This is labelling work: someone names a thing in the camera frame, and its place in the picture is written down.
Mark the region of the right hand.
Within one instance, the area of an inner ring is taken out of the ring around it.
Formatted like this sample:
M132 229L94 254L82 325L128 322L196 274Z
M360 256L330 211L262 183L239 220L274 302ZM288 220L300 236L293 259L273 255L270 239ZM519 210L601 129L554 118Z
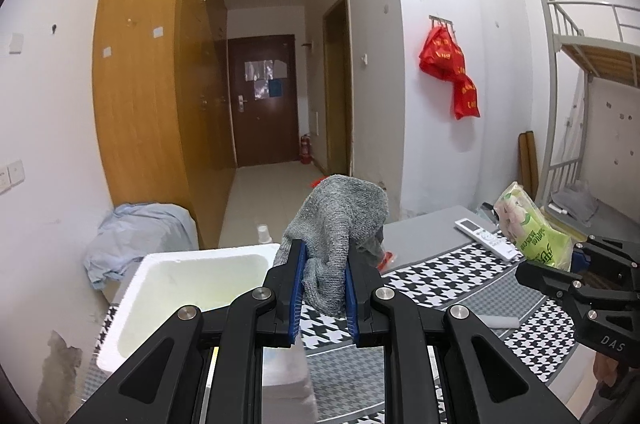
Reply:
M605 384L608 387L613 387L619 378L622 378L627 370L624 366L621 366L616 360L596 353L593 363L593 375L600 384Z

